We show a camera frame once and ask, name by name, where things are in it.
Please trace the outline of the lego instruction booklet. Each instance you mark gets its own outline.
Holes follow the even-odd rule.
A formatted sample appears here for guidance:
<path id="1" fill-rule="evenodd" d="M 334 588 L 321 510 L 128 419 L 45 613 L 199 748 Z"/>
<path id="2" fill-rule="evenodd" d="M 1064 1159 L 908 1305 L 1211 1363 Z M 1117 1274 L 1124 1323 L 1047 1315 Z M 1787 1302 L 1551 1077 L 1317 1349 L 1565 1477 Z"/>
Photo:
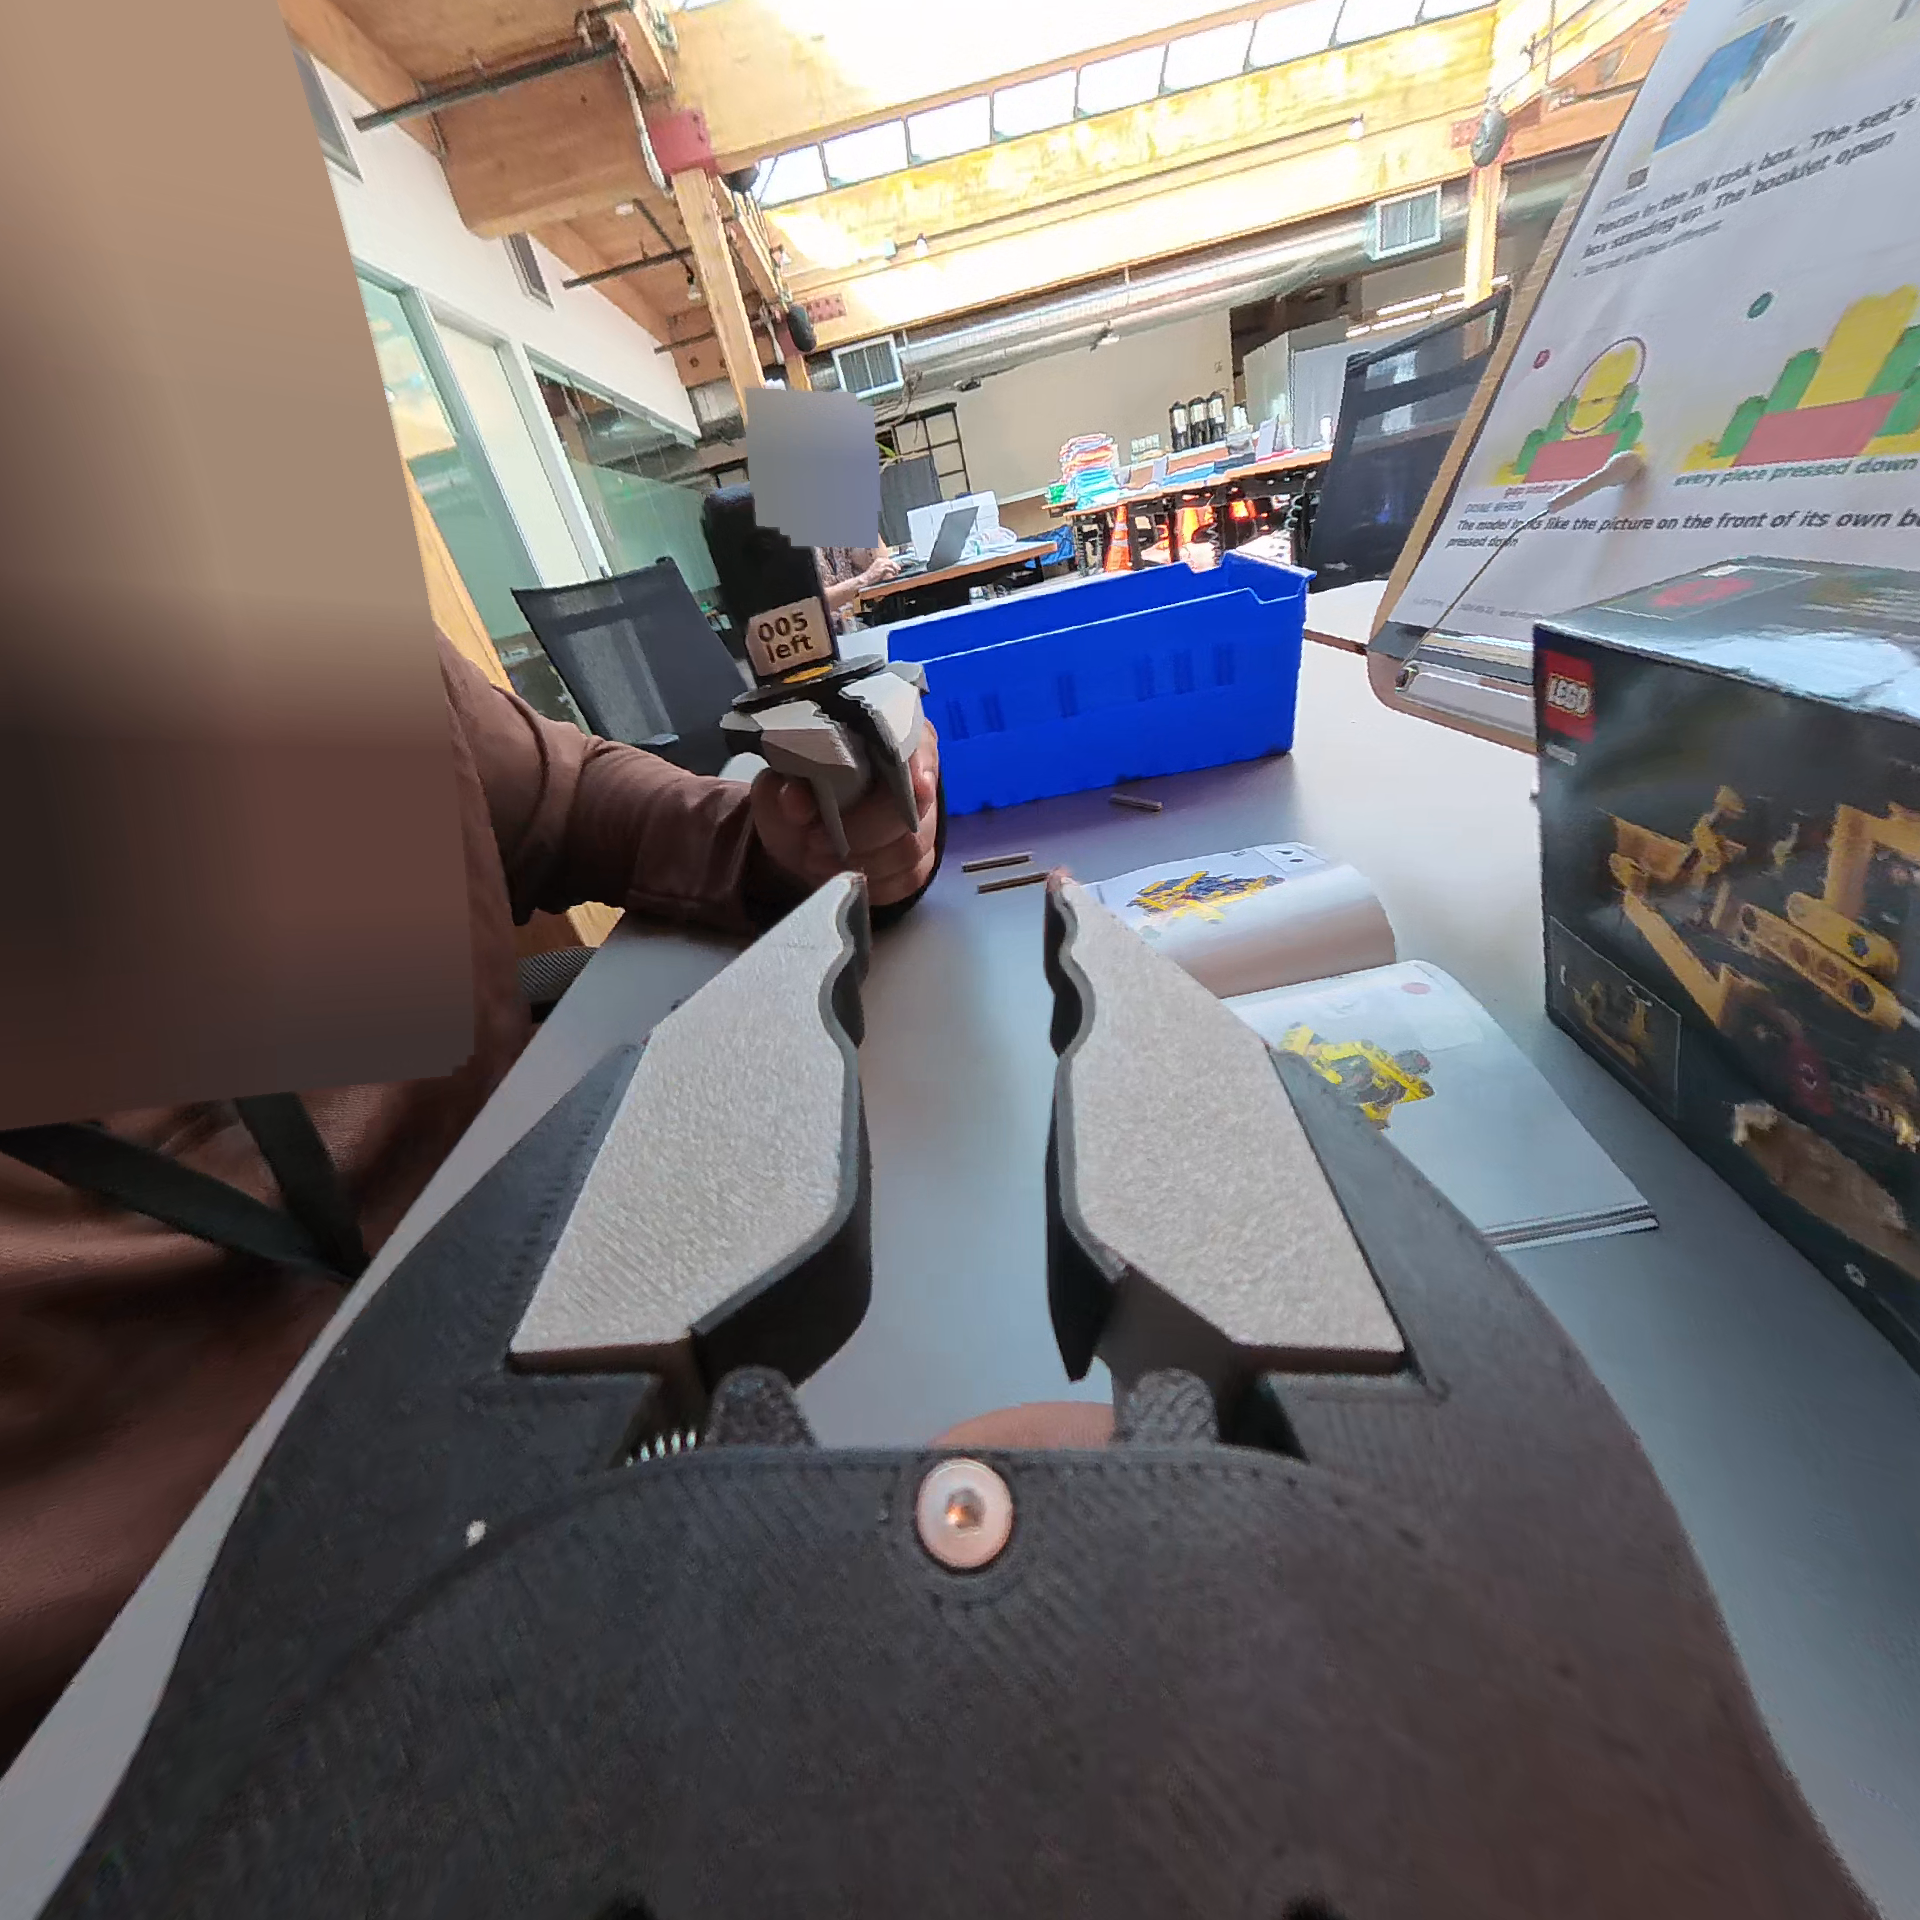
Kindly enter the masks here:
<path id="1" fill-rule="evenodd" d="M 1374 884 L 1300 843 L 1188 855 L 1092 898 L 1297 1055 L 1492 1246 L 1649 1233 L 1644 1194 L 1452 973 L 1398 957 Z"/>

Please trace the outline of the person's left forearm brown sleeve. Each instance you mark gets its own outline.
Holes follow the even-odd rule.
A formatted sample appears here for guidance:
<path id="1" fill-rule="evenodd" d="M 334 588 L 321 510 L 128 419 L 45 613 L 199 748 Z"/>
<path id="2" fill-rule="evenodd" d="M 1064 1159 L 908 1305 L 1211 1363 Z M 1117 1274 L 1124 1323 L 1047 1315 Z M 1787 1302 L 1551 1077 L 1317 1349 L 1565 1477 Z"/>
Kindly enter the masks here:
<path id="1" fill-rule="evenodd" d="M 752 820 L 752 790 L 542 718 L 436 637 L 461 804 L 471 957 L 513 959 L 535 913 L 611 906 L 758 932 L 801 900 Z"/>

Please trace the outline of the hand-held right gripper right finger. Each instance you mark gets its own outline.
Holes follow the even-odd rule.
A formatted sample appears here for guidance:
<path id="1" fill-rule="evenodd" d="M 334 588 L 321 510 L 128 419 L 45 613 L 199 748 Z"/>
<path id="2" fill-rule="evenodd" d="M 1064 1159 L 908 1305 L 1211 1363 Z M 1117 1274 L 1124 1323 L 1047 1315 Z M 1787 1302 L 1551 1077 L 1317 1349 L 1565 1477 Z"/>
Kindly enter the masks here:
<path id="1" fill-rule="evenodd" d="M 1389 1379 L 1406 1334 L 1278 1059 L 1089 890 L 1047 877 L 1047 1313 L 1070 1381 Z"/>

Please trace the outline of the person's left hand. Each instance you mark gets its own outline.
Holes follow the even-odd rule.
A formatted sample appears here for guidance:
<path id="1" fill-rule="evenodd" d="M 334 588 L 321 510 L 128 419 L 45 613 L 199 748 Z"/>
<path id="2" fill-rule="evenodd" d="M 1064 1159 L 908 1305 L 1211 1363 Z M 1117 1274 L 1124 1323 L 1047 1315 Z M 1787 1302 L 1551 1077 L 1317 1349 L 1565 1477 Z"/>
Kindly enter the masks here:
<path id="1" fill-rule="evenodd" d="M 774 895 L 804 898 L 837 873 L 865 881 L 870 927 L 900 924 L 944 863 L 947 799 L 942 746 L 923 723 L 909 761 L 919 822 L 903 827 L 893 797 L 875 786 L 843 818 L 847 849 L 839 852 L 806 781 L 763 771 L 752 783 L 758 875 Z"/>

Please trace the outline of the clipboard with instruction sheet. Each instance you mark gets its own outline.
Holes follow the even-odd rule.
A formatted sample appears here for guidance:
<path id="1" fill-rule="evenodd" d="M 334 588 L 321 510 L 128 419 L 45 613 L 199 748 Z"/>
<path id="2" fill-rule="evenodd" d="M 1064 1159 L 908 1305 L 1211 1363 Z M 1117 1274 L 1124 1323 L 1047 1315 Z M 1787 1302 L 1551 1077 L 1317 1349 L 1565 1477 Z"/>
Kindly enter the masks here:
<path id="1" fill-rule="evenodd" d="M 1540 620 L 1737 557 L 1916 569 L 1917 4 L 1693 2 L 1555 223 L 1367 652 L 1521 753 Z"/>

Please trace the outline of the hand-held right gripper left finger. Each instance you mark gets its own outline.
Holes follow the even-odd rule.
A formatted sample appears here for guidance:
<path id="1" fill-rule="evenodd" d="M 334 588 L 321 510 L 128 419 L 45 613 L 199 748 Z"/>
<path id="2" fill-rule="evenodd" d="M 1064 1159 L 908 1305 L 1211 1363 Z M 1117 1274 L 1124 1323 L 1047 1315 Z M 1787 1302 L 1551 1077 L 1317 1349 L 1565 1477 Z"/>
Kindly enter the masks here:
<path id="1" fill-rule="evenodd" d="M 859 1087 L 869 890 L 840 873 L 639 1046 L 510 1357 L 652 1374 L 685 1411 L 736 1370 L 814 1379 L 873 1295 Z"/>

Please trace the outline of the black mesh office chair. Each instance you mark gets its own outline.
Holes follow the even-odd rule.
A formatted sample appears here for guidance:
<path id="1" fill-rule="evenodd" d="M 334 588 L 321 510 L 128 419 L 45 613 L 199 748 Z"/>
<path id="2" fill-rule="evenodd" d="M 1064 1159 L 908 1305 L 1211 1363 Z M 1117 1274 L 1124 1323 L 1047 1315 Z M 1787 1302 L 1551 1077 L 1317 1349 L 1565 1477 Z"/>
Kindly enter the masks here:
<path id="1" fill-rule="evenodd" d="M 721 773 L 721 718 L 747 682 L 671 557 L 511 597 L 595 737 Z"/>

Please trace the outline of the person's brown shirt torso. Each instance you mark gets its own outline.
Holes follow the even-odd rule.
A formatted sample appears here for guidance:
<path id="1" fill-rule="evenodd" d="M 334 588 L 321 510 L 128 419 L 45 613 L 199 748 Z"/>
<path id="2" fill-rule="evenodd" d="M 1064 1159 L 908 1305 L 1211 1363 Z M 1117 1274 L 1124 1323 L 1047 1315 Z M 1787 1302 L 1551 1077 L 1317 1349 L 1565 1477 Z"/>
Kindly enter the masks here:
<path id="1" fill-rule="evenodd" d="M 533 1019 L 481 786 L 494 723 L 535 715 L 438 643 L 463 804 L 473 1052 L 446 1077 L 304 1094 L 374 1250 Z M 9 1764 L 97 1645 L 337 1302 L 281 1271 L 4 1159 L 3 1751 Z"/>

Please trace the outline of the tall black mesh chair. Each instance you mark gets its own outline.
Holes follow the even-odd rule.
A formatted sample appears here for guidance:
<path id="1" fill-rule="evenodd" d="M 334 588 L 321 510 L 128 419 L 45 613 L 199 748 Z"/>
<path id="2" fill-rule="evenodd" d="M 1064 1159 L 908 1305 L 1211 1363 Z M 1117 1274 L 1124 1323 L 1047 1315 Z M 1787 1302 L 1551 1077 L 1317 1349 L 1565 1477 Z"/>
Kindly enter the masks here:
<path id="1" fill-rule="evenodd" d="M 1348 357 L 1311 497 L 1311 588 L 1382 582 L 1502 340 L 1511 287 Z"/>

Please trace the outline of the wooden background desk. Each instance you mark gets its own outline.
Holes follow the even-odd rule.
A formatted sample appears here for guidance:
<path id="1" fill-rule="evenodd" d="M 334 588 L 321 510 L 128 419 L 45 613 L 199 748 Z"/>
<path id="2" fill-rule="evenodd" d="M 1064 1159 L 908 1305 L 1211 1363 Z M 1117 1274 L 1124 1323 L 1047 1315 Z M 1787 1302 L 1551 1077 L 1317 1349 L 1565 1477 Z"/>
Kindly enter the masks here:
<path id="1" fill-rule="evenodd" d="M 1019 541 L 950 567 L 903 572 L 861 588 L 851 617 L 864 629 L 884 629 L 909 617 L 968 609 L 981 597 L 1019 591 L 1047 580 L 1059 553 L 1053 541 Z"/>

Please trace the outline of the blue plastic bin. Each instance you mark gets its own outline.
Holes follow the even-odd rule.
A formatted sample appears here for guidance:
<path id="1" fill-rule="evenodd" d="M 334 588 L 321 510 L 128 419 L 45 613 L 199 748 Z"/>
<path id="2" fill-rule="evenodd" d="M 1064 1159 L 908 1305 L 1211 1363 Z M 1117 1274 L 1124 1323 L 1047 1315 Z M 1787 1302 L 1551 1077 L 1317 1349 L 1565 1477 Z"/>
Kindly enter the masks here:
<path id="1" fill-rule="evenodd" d="M 904 620 L 947 810 L 964 818 L 1286 755 L 1311 574 L 1228 556 Z"/>

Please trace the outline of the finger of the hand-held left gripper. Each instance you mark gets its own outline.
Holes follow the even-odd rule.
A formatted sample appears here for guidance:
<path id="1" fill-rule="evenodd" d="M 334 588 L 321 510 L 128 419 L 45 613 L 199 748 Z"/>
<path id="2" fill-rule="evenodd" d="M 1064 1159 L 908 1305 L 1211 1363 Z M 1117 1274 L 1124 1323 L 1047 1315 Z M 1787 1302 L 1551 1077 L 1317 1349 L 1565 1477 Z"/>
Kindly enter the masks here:
<path id="1" fill-rule="evenodd" d="M 921 827 L 913 755 L 925 734 L 925 674 L 919 665 L 864 665 L 845 682 L 845 714 L 904 831 Z"/>
<path id="2" fill-rule="evenodd" d="M 855 724 L 811 700 L 736 706 L 720 718 L 736 753 L 752 753 L 768 771 L 801 779 L 821 811 L 832 851 L 851 859 L 845 810 L 865 793 L 865 748 Z"/>

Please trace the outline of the silver ventilation duct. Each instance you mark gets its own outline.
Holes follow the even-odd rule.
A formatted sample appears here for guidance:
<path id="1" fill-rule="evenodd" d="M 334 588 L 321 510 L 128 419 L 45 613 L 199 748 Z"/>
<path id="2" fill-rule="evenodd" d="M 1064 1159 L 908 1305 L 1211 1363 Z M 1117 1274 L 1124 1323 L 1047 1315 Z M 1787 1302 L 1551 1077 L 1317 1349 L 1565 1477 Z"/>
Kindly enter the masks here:
<path id="1" fill-rule="evenodd" d="M 1291 294 L 1372 263 L 1376 203 L 1256 233 L 1241 242 L 1149 261 L 1060 291 L 991 303 L 896 337 L 903 379 L 947 390 L 1043 357 L 1092 350 L 1193 314 Z"/>

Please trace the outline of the black lego set box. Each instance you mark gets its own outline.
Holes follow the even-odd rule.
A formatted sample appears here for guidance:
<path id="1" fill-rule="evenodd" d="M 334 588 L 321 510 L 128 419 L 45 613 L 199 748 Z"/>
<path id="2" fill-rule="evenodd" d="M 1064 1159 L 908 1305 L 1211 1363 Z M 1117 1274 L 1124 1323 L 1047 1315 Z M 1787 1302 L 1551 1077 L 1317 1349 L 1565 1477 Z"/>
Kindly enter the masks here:
<path id="1" fill-rule="evenodd" d="M 1533 711 L 1547 1018 L 1916 1364 L 1916 574 L 1551 615 Z"/>

